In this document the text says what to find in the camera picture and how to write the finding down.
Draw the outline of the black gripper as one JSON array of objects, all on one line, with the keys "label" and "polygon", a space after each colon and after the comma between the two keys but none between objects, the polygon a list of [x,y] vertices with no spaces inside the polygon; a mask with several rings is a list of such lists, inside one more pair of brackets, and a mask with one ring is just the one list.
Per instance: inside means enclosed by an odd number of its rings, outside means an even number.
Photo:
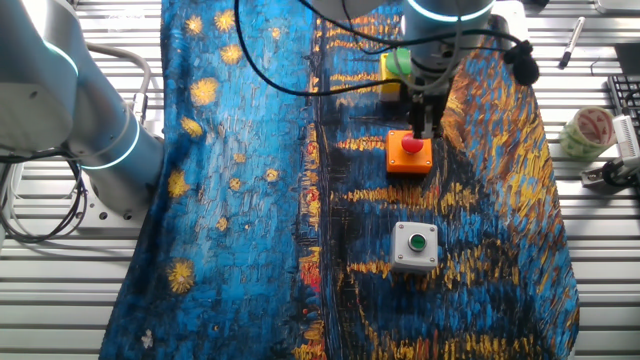
[{"label": "black gripper", "polygon": [[414,139],[432,139],[434,123],[440,121],[446,107],[446,95],[425,95],[412,93],[408,95],[409,109],[407,122],[413,132]]}]

